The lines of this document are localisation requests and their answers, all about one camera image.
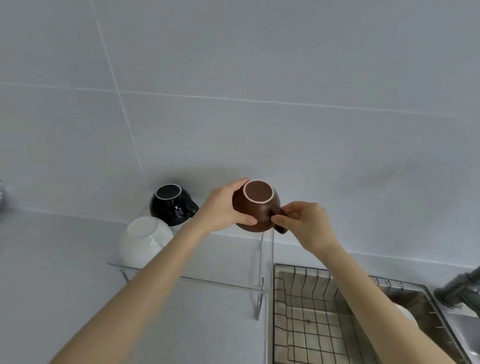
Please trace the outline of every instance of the forearm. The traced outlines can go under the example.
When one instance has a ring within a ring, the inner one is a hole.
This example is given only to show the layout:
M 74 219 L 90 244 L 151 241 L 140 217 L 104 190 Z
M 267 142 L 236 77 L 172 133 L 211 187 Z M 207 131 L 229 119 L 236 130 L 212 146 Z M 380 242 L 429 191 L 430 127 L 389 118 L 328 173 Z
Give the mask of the forearm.
M 391 303 L 340 244 L 315 255 L 332 273 L 384 364 L 454 363 Z
M 185 225 L 169 244 L 117 293 L 52 360 L 59 363 L 120 363 L 149 318 L 161 308 L 203 233 Z

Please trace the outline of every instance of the black mug handle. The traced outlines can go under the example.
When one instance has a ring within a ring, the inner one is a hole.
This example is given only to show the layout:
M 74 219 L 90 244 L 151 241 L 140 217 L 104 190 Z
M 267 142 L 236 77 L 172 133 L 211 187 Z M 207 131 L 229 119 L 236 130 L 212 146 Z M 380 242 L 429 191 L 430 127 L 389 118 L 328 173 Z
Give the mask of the black mug handle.
M 188 214 L 192 218 L 198 211 L 197 204 L 188 198 L 184 199 L 183 201 L 185 205 L 187 205 Z
M 270 204 L 268 207 L 270 208 L 270 217 L 272 217 L 273 215 L 287 216 L 285 211 L 283 211 L 283 209 L 277 204 Z M 288 231 L 288 229 L 284 228 L 283 226 L 276 224 L 273 224 L 273 228 L 277 230 L 280 234 L 285 234 Z

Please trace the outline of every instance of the person's left arm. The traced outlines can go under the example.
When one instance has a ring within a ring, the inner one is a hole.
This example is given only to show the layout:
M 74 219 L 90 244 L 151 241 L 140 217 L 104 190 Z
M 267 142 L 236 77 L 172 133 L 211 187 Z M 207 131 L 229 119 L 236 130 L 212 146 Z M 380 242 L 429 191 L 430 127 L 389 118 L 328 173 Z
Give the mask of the person's left arm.
M 121 363 L 148 320 L 162 307 L 188 259 L 209 233 L 256 219 L 232 207 L 233 193 L 247 178 L 214 189 L 197 214 L 160 253 L 59 351 L 51 364 Z

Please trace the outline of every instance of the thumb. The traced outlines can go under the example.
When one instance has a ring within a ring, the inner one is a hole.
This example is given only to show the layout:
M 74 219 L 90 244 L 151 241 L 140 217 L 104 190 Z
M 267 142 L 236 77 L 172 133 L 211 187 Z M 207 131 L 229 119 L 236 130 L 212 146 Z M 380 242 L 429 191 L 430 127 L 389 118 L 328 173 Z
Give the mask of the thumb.
M 237 212 L 235 214 L 235 223 L 252 226 L 257 223 L 257 219 L 253 216 Z
M 273 215 L 272 216 L 272 222 L 274 224 L 279 225 L 282 228 L 286 228 L 290 231 L 295 230 L 295 228 L 299 224 L 298 220 L 294 220 L 292 218 L 289 218 L 289 217 L 283 216 L 283 215 Z

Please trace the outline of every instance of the brown mug handle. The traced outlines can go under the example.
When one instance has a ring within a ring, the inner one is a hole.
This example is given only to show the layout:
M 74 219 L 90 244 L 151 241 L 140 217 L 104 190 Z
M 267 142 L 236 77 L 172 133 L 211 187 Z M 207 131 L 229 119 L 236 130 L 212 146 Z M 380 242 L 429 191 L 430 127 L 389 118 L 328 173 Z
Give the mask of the brown mug handle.
M 270 217 L 272 217 L 273 215 L 287 216 L 285 211 L 283 211 L 283 209 L 277 204 L 270 204 L 269 208 L 270 208 Z M 273 228 L 277 230 L 280 234 L 285 234 L 288 231 L 288 229 L 276 224 L 273 224 Z

